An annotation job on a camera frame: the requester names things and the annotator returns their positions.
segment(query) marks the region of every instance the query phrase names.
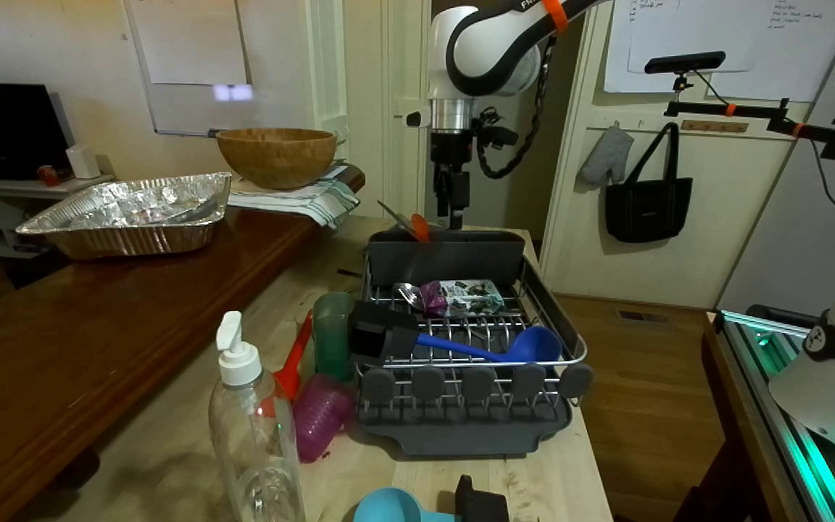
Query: wooden bowl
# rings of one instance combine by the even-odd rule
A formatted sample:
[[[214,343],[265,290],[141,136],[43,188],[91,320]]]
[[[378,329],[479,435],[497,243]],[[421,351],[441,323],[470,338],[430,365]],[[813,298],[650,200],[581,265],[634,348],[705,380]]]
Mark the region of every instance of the wooden bowl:
[[[249,184],[294,193],[331,168],[337,140],[311,129],[233,129],[217,133],[217,150]]]

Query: wooden floor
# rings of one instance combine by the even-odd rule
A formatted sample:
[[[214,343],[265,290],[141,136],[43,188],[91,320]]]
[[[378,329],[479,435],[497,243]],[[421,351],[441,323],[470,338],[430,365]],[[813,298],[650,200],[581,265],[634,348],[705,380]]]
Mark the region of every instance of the wooden floor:
[[[584,413],[614,516],[672,520],[723,445],[699,358],[705,316],[570,297],[559,306],[592,348],[595,388]]]

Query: monitor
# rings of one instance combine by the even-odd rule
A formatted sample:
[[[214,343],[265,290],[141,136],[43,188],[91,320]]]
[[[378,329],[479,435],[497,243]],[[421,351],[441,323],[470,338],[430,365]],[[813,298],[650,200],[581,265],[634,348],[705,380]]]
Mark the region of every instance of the monitor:
[[[66,133],[43,85],[0,85],[0,179],[69,168]]]

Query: black bag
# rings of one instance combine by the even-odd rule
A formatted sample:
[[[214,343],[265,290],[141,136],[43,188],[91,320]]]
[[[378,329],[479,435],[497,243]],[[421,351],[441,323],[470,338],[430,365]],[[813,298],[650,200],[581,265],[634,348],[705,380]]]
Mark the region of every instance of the black bag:
[[[640,184],[637,177],[663,136],[669,136],[663,179]],[[669,121],[656,133],[637,165],[628,172],[627,184],[605,185],[602,193],[605,227],[618,240],[647,243],[681,233],[691,200],[691,177],[679,179],[676,168],[679,168],[679,124]]]

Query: bottle cap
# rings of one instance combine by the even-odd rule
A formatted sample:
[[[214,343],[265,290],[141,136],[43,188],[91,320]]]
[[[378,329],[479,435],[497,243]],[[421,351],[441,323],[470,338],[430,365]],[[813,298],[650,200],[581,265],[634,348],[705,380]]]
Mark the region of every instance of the bottle cap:
[[[262,351],[240,339],[244,316],[239,310],[224,314],[217,326],[217,371],[225,387],[249,387],[262,378]]]

